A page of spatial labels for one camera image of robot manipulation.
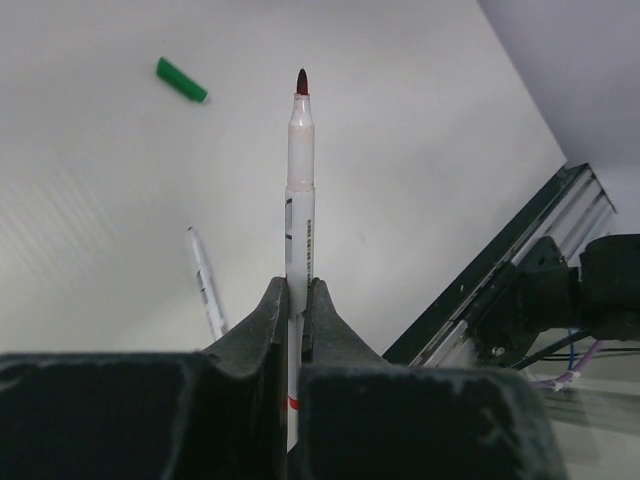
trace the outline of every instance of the green marker cap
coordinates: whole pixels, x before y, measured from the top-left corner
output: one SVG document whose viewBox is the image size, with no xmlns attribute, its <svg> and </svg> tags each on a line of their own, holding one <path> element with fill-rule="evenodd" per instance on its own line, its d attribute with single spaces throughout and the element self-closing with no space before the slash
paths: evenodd
<svg viewBox="0 0 640 480">
<path fill-rule="evenodd" d="M 160 60 L 158 60 L 156 75 L 189 100 L 202 103 L 207 98 L 208 92 L 204 88 L 187 77 L 164 57 L 160 57 Z"/>
</svg>

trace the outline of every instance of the purple cable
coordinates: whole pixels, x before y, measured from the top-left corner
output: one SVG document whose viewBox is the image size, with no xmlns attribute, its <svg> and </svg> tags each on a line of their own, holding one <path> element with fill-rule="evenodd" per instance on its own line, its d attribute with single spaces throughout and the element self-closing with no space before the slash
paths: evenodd
<svg viewBox="0 0 640 480">
<path fill-rule="evenodd" d="M 584 356 L 580 359 L 580 361 L 576 364 L 573 370 L 568 370 L 563 373 L 559 377 L 551 378 L 549 380 L 541 380 L 539 382 L 531 382 L 531 384 L 536 388 L 550 388 L 551 390 L 558 391 L 563 388 L 567 383 L 572 382 L 574 379 L 580 376 L 584 367 L 591 361 L 593 356 L 598 353 L 598 350 L 602 348 L 604 342 L 601 340 L 596 341 L 591 348 L 587 350 Z"/>
</svg>

